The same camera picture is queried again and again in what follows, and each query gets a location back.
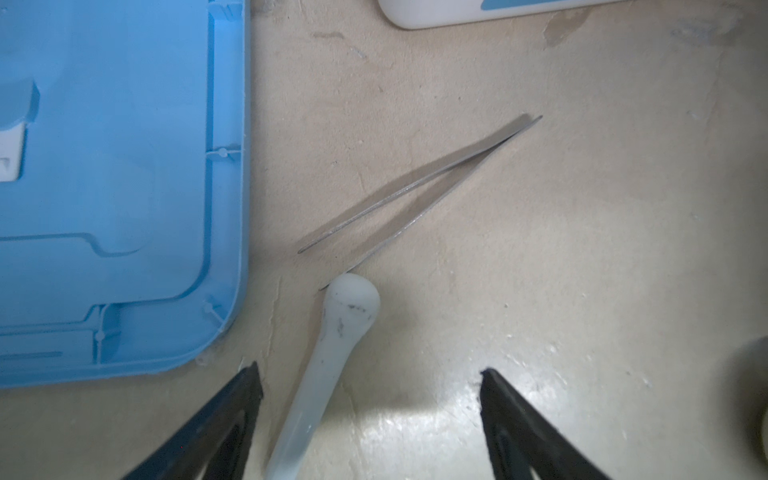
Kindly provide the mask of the white pestle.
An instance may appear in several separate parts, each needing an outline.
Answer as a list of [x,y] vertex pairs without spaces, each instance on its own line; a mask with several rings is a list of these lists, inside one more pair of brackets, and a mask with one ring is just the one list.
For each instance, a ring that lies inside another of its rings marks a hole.
[[380,307],[377,288],[360,275],[345,273],[327,286],[320,333],[267,463],[267,479],[297,477],[344,366]]

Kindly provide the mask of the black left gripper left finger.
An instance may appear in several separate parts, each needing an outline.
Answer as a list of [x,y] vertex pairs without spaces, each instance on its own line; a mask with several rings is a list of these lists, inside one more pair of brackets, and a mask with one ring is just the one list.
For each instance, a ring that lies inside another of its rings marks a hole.
[[258,364],[240,370],[127,479],[241,479],[263,399]]

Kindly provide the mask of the white evaporating dish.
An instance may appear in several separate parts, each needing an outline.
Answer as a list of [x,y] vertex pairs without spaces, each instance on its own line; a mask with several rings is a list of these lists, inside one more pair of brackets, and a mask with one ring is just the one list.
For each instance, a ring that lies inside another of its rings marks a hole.
[[767,464],[767,337],[757,339],[745,355],[743,371],[744,425],[749,444]]

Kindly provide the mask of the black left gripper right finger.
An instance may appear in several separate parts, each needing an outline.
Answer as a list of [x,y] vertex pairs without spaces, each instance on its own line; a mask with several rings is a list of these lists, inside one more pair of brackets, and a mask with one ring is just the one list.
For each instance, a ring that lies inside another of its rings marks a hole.
[[578,451],[497,370],[482,371],[483,430],[497,479],[609,477]]

